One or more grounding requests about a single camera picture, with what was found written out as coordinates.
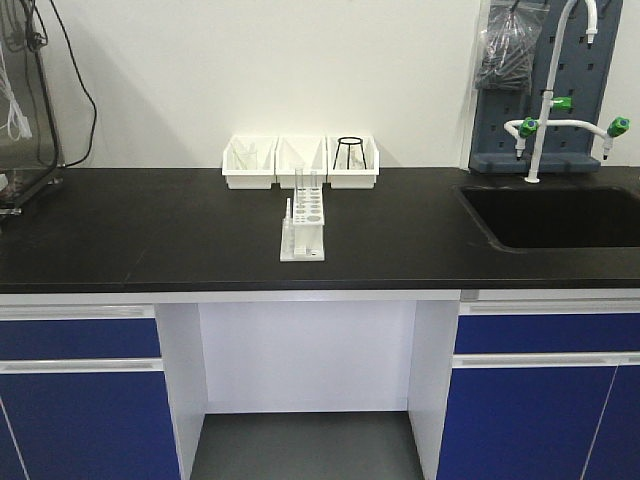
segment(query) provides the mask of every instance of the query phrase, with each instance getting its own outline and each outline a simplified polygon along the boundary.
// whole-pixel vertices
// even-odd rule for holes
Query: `pegboard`
[[[566,4],[559,0],[529,0],[550,4],[549,14],[536,46],[531,92],[481,90],[478,92],[476,116],[471,142],[469,168],[481,173],[525,173],[529,170],[535,135],[527,139],[521,161],[516,159],[515,140],[503,128],[509,120],[538,118],[542,92],[547,83],[549,64],[560,14]],[[550,119],[585,120],[598,123],[600,107],[611,57],[618,33],[623,0],[596,0],[598,34],[591,48],[585,30],[587,8],[579,1],[567,23],[555,97],[572,97],[573,108],[553,111]],[[545,137],[541,172],[593,172],[600,162],[591,157],[593,135],[575,127],[548,127]]]

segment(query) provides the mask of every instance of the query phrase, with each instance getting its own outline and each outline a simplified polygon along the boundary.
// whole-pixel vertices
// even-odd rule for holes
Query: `green faucet handle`
[[[520,124],[520,128],[518,128],[518,135],[520,135],[520,138],[529,138],[531,135],[536,133],[538,126],[539,123],[537,120],[527,117]]]
[[[631,127],[631,120],[624,117],[618,117],[611,122],[611,125],[609,125],[607,134],[609,134],[611,138],[616,138],[623,133],[626,133],[629,130],[629,127]]]
[[[556,97],[551,100],[554,110],[570,110],[573,108],[573,99],[571,97]]]

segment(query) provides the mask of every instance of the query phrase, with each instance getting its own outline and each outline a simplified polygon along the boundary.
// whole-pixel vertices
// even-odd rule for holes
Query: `lab bench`
[[[512,177],[383,169],[371,191],[326,190],[326,261],[296,265],[278,261],[277,188],[64,180],[0,236],[7,478],[186,480],[206,413],[357,410],[408,412],[426,479],[637,478],[640,249],[494,249],[454,189]]]

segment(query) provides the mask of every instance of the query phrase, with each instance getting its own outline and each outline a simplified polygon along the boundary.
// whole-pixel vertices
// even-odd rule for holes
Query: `white bin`
[[[359,136],[362,138],[362,150],[359,145],[350,147],[341,145],[340,155],[336,161],[338,138],[340,137],[327,137],[327,181],[331,184],[331,188],[373,188],[380,174],[380,152],[373,137]],[[349,148],[351,149],[349,165],[351,168],[346,168],[346,156]]]
[[[224,149],[222,175],[230,189],[270,189],[275,183],[278,137],[233,136]]]
[[[302,168],[305,177],[315,172],[318,182],[327,177],[325,137],[280,137],[276,149],[276,176],[280,188],[295,187],[295,173]]]

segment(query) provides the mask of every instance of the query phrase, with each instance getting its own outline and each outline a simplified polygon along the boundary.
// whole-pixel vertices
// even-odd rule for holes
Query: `sink basin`
[[[618,187],[461,187],[497,247],[640,247],[640,197]]]

